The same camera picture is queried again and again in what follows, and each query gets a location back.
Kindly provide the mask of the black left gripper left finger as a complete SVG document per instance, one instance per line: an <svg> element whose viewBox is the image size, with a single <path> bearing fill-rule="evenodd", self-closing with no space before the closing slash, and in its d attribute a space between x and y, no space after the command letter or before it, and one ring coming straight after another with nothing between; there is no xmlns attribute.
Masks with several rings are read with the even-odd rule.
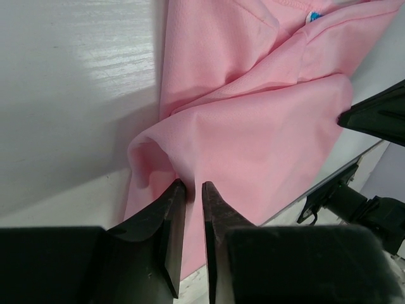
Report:
<svg viewBox="0 0 405 304"><path fill-rule="evenodd" d="M178 298L186 188L175 180L111 229L1 229L2 303L172 303Z"/></svg>

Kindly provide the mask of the pink t shirt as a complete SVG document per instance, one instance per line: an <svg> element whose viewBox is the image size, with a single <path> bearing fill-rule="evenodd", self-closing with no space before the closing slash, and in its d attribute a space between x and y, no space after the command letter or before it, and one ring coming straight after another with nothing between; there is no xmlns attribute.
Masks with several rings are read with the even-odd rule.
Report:
<svg viewBox="0 0 405 304"><path fill-rule="evenodd" d="M205 263L211 181L262 224L309 189L352 103L350 78L402 1L170 1L159 122L128 147L127 217L187 187L181 276Z"/></svg>

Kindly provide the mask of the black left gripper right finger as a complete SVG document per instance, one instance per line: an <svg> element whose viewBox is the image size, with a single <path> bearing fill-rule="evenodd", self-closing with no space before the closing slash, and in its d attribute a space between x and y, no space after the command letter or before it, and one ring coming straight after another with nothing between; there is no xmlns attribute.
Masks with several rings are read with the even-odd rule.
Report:
<svg viewBox="0 0 405 304"><path fill-rule="evenodd" d="M211 303L397 303L378 239L358 225L258 227L202 185Z"/></svg>

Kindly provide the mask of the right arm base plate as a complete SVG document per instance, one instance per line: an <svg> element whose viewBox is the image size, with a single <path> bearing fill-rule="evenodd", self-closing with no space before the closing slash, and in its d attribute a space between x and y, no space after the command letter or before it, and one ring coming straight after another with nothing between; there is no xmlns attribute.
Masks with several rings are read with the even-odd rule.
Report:
<svg viewBox="0 0 405 304"><path fill-rule="evenodd" d="M358 167L359 165L357 163L353 163L348 167L339 170L336 174L333 174L332 177L329 177L326 182L310 192L310 194L306 196L306 203L297 219L297 223L301 224L313 216L314 219L310 225L314 225L318 220L318 212L320 208L327 205L327 201L339 186L344 184L347 185L352 180Z"/></svg>

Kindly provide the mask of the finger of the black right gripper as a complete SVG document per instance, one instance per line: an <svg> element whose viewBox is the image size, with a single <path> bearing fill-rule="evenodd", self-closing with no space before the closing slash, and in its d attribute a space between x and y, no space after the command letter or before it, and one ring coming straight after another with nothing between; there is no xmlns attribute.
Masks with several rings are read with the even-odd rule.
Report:
<svg viewBox="0 0 405 304"><path fill-rule="evenodd" d="M337 124L394 144L404 144L404 112L402 80L341 113Z"/></svg>

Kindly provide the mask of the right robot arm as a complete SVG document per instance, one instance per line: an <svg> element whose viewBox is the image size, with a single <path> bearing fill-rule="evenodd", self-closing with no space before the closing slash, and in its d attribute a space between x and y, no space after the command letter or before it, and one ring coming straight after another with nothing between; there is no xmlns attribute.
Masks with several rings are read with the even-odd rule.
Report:
<svg viewBox="0 0 405 304"><path fill-rule="evenodd" d="M404 146L404 81L343 112L338 125L390 143ZM397 255L404 242L404 203L394 198L368 199L340 184L328 197L326 207L348 224L368 228L384 250Z"/></svg>

